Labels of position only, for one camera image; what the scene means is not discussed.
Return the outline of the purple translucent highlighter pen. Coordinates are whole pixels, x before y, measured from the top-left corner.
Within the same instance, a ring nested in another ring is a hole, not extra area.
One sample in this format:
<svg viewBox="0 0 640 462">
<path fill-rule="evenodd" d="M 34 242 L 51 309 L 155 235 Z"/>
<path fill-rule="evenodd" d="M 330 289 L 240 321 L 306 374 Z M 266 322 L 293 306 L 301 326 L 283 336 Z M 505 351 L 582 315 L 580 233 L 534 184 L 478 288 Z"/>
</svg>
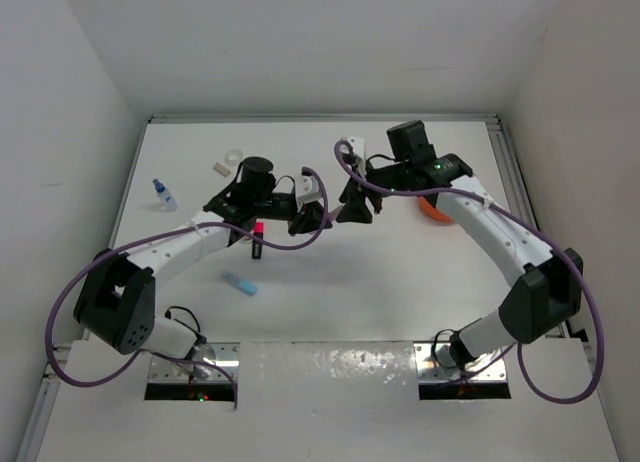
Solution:
<svg viewBox="0 0 640 462">
<path fill-rule="evenodd" d="M 337 217 L 339 216 L 339 214 L 342 211 L 342 209 L 343 209 L 343 205 L 340 205 L 340 206 L 336 207 L 335 209 L 333 209 L 328 214 L 327 221 L 330 222 L 330 223 L 333 223 L 337 219 Z"/>
</svg>

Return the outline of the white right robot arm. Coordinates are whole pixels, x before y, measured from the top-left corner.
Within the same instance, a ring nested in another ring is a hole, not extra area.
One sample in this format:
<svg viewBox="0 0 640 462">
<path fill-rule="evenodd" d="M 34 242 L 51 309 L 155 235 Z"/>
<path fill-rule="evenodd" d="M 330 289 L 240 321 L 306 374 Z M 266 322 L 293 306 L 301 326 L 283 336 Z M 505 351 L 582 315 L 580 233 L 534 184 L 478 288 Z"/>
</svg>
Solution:
<svg viewBox="0 0 640 462">
<path fill-rule="evenodd" d="M 276 185 L 272 163 L 248 157 L 233 180 L 186 223 L 100 253 L 74 307 L 75 320 L 122 355 L 146 351 L 188 358 L 203 344 L 203 335 L 156 310 L 158 293 L 172 279 L 252 235 L 262 220 L 285 221 L 291 234 L 313 238 L 329 227 L 327 192 L 315 171 L 302 168 L 289 193 Z"/>
</svg>

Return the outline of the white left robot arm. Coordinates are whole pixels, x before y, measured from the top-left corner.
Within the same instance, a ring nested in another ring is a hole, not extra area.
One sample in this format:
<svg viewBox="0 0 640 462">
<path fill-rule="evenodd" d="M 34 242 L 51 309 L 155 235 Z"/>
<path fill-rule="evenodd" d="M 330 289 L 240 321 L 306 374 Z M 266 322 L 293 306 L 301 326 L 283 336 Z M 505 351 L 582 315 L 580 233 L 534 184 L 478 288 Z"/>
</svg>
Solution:
<svg viewBox="0 0 640 462">
<path fill-rule="evenodd" d="M 500 306 L 452 332 L 433 357 L 445 370 L 464 369 L 480 356 L 514 343 L 529 344 L 572 318 L 581 308 L 576 278 L 582 259 L 562 251 L 501 213 L 472 168 L 459 156 L 439 156 L 421 121 L 387 132 L 393 155 L 376 168 L 362 140 L 343 139 L 336 153 L 352 172 L 340 201 L 340 222 L 369 224 L 392 194 L 419 196 L 452 219 L 478 244 L 502 273 L 509 291 Z"/>
</svg>

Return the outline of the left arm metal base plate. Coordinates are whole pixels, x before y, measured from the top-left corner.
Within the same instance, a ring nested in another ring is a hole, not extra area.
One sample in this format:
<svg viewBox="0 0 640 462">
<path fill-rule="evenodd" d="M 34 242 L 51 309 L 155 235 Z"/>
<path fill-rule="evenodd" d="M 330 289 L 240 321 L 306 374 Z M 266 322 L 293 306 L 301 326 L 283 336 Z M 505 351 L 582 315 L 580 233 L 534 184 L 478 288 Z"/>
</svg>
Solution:
<svg viewBox="0 0 640 462">
<path fill-rule="evenodd" d="M 175 363 L 153 356 L 148 372 L 150 383 L 222 384 L 235 380 L 239 371 L 239 343 L 208 343 L 194 349 L 190 358 L 203 365 Z"/>
</svg>

